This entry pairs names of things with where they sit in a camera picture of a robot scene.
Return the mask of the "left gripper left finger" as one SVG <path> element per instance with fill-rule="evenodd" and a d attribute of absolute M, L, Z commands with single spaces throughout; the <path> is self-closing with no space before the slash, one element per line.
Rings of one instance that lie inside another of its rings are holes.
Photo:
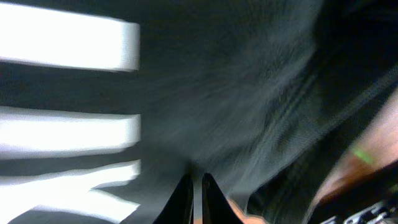
<path fill-rule="evenodd" d="M 193 182 L 184 175 L 154 224 L 193 224 Z"/>

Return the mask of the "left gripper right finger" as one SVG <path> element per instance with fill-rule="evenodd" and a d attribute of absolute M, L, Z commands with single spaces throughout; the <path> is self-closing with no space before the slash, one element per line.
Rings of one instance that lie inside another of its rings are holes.
<path fill-rule="evenodd" d="M 243 224 L 209 173 L 202 178 L 202 219 L 203 224 Z"/>

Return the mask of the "dark green t-shirt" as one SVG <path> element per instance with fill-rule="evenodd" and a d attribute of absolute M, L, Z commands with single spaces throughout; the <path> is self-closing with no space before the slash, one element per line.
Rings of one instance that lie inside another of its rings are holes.
<path fill-rule="evenodd" d="M 397 85 L 396 1 L 3 1 L 1 222 L 153 223 L 211 174 L 307 223 Z"/>

